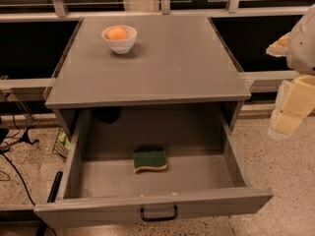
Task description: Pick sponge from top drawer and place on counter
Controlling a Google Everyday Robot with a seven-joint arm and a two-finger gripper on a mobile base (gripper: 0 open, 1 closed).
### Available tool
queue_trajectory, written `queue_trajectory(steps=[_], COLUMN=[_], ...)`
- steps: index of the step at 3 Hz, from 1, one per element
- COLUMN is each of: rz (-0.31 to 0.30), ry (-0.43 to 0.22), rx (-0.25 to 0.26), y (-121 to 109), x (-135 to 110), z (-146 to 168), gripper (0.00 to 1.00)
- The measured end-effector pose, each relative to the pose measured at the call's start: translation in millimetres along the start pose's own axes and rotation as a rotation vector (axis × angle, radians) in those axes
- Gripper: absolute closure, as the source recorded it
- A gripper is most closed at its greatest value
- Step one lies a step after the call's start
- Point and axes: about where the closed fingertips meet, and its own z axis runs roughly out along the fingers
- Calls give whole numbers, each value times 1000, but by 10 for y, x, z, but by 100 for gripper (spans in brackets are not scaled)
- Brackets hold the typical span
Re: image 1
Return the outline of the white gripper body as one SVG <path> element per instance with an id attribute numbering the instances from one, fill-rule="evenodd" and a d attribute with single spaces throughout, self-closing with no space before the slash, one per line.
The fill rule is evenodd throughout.
<path id="1" fill-rule="evenodd" d="M 315 4 L 291 29 L 286 64 L 298 73 L 315 74 Z"/>

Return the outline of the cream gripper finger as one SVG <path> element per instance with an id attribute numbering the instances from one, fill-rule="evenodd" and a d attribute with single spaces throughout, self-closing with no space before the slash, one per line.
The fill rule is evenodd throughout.
<path id="1" fill-rule="evenodd" d="M 284 80 L 279 87 L 272 112 L 269 136 L 276 141 L 291 137 L 314 109 L 314 76 L 299 76 L 291 82 Z"/>
<path id="2" fill-rule="evenodd" d="M 285 57 L 286 56 L 286 50 L 287 45 L 289 41 L 290 33 L 286 33 L 282 37 L 280 37 L 277 41 L 272 43 L 266 50 L 266 53 L 268 55 L 274 56 L 274 57 Z"/>

